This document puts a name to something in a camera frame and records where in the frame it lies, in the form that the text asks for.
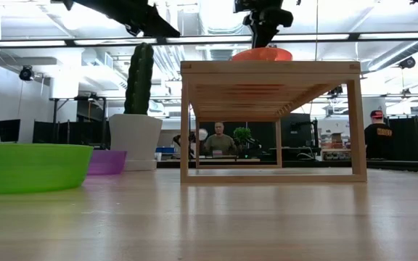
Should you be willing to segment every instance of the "orange bowl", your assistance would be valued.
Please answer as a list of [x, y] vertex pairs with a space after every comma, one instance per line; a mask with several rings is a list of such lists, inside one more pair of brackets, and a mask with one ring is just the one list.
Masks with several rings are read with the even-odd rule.
[[242, 51], [232, 61], [292, 61], [293, 55], [284, 49], [266, 47]]

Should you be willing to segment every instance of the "green plant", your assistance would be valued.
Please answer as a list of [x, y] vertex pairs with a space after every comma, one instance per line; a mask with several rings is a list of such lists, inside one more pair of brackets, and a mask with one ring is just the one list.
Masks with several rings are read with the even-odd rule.
[[238, 144], [245, 144], [251, 138], [251, 130], [249, 128], [238, 127], [233, 131], [233, 139]]
[[153, 55], [154, 50], [148, 43], [141, 43], [135, 48], [128, 69], [126, 100], [123, 105], [126, 114], [147, 115], [148, 113]]

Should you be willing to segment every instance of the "black shirt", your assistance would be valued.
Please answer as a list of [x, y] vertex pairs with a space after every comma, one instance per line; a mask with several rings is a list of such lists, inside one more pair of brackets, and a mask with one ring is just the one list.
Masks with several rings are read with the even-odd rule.
[[365, 129], [366, 158], [390, 160], [393, 154], [393, 130], [384, 123], [374, 123]]

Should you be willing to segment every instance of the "wooden leg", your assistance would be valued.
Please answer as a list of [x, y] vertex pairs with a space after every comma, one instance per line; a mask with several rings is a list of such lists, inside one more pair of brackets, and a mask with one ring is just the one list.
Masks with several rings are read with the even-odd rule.
[[351, 130], [351, 162], [354, 175], [367, 180], [366, 147], [364, 141], [364, 117], [362, 112], [361, 80], [359, 77], [347, 82], [348, 109]]
[[196, 168], [200, 168], [200, 121], [196, 118], [194, 128], [194, 136], [196, 137], [196, 149], [194, 152], [194, 161], [196, 162]]
[[188, 138], [189, 138], [189, 95], [188, 82], [183, 80], [181, 86], [181, 127], [180, 127], [180, 183], [188, 177]]
[[282, 168], [282, 120], [275, 122], [276, 166]]

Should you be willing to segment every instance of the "person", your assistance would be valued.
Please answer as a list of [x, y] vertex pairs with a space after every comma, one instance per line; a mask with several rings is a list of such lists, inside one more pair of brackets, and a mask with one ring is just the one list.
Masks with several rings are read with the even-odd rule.
[[236, 155], [237, 147], [233, 139], [224, 134], [224, 124], [216, 123], [215, 129], [216, 134], [210, 136], [204, 143], [205, 150], [212, 155], [219, 153], [222, 155]]
[[393, 154], [393, 130], [383, 122], [383, 112], [370, 113], [372, 124], [364, 133], [366, 139], [366, 158], [391, 160]]

